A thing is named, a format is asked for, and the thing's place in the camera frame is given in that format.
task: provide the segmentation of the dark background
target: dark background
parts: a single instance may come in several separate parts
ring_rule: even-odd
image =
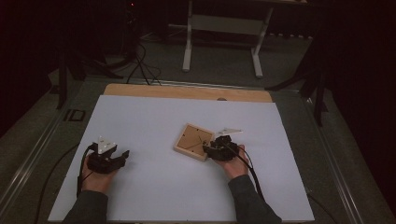
[[[50,89],[59,39],[98,60],[123,53],[124,5],[111,1],[0,2],[0,136]],[[196,10],[259,19],[259,2],[199,1]],[[145,1],[141,20],[166,36],[167,23],[185,24],[187,1]],[[321,1],[276,5],[269,33],[314,36],[304,61],[321,64],[326,84],[361,153],[396,215],[396,10],[393,1]]]

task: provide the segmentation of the white table leg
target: white table leg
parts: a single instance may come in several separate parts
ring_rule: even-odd
[[[259,52],[260,52],[260,48],[262,47],[262,41],[264,40],[265,32],[267,31],[268,24],[270,22],[273,11],[274,11],[273,7],[268,9],[267,16],[265,18],[264,23],[262,24],[262,29],[259,34],[259,40],[257,42],[257,45],[255,48],[251,49],[251,57],[253,59],[254,71],[256,73],[257,78],[262,78],[262,65],[260,64]]]
[[[183,60],[183,72],[190,71],[190,63],[191,63],[191,17],[192,17],[192,0],[189,1],[189,17],[187,18],[187,44],[186,50],[184,51],[184,60]]]

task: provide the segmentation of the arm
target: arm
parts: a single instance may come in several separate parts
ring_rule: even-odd
[[[239,156],[248,161],[244,150],[239,150]],[[238,223],[275,224],[282,222],[282,219],[257,194],[248,176],[248,168],[239,158],[235,157],[231,161],[216,161],[216,163],[224,169],[226,175],[231,179],[228,186],[233,195]]]
[[[105,224],[107,213],[106,193],[117,171],[101,175],[94,173],[87,167],[88,157],[82,170],[85,180],[82,182],[81,193],[76,203],[64,218],[63,224]]]

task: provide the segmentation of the dark floor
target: dark floor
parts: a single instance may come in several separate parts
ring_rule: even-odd
[[[152,35],[146,38],[150,41],[142,40],[147,51],[144,62],[161,69],[158,79],[163,85],[218,85],[222,88],[255,90],[263,90],[264,86],[275,85],[291,77],[310,43],[310,40],[301,38],[267,37],[260,53],[264,78],[257,79],[249,48],[245,45],[224,46],[205,42],[197,34],[192,47],[191,70],[183,73],[184,42],[179,35],[172,36],[167,43],[156,42]],[[135,64],[132,64],[115,72],[128,77],[134,67]],[[158,69],[151,68],[151,71],[154,75],[159,74]],[[145,74],[149,80],[152,79],[148,71]],[[56,79],[56,75],[57,71],[50,76]],[[10,198],[9,208],[3,208],[7,213],[4,213],[6,216],[1,217],[0,222],[33,223],[39,194],[51,167],[67,149],[79,142],[96,100],[106,85],[125,81],[126,78],[107,79],[90,70],[90,76],[84,82],[70,80],[70,102],[65,105],[65,110],[55,109],[57,95],[46,94],[0,139],[0,175],[4,180],[0,184],[2,193],[9,194],[12,191],[7,186],[29,153],[43,148],[35,169],[25,172],[29,178],[22,183],[24,187],[16,190],[15,197]],[[144,83],[139,70],[130,83]],[[278,106],[306,189],[337,223],[396,223],[331,93],[327,91],[325,94],[328,112],[322,113],[323,127],[319,128],[312,118],[312,105],[297,93],[300,86],[301,83],[297,83],[271,94]],[[84,110],[87,115],[83,121],[65,121],[63,118],[67,109]],[[46,129],[50,123],[56,123],[56,128]],[[74,151],[67,154],[53,171],[41,204],[38,223],[47,223],[73,155]],[[334,223],[321,206],[312,200],[310,202],[316,219],[313,223]],[[355,206],[348,202],[353,202],[358,212],[351,215],[351,207]]]

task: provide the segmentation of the person's left hand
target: person's left hand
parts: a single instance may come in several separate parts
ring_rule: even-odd
[[[82,168],[82,179],[85,180],[82,182],[81,190],[92,190],[106,194],[118,170],[107,175],[95,173],[88,169],[87,162],[89,157],[85,158],[84,167]]]

